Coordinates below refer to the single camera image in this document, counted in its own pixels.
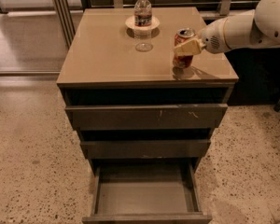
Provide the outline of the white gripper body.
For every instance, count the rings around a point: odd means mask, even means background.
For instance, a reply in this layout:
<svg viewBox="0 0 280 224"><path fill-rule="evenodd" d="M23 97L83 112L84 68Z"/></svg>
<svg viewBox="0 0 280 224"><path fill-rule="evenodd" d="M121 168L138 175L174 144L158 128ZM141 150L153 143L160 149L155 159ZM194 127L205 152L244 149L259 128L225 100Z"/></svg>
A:
<svg viewBox="0 0 280 224"><path fill-rule="evenodd" d="M211 22L198 32L198 37L203 42L203 48L210 53L225 53L231 50L225 40L225 23L228 19L223 18Z"/></svg>

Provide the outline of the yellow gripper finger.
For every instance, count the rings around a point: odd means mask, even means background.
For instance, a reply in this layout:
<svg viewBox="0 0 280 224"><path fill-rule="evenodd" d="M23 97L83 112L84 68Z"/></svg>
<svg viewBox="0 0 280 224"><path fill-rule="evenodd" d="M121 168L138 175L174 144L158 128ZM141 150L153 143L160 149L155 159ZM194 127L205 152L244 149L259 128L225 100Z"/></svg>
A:
<svg viewBox="0 0 280 224"><path fill-rule="evenodd" d="M174 47L174 54L177 57L194 56L200 54L205 48L204 42L199 38L191 38L177 44Z"/></svg>

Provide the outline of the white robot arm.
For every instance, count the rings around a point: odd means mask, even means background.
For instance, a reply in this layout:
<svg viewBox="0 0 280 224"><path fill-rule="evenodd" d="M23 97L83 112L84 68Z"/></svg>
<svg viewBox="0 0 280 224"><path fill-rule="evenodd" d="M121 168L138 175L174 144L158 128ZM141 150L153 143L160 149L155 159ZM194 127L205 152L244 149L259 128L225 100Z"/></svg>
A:
<svg viewBox="0 0 280 224"><path fill-rule="evenodd" d="M235 49L280 48L280 0L260 0L255 9L213 21L175 46L178 57Z"/></svg>

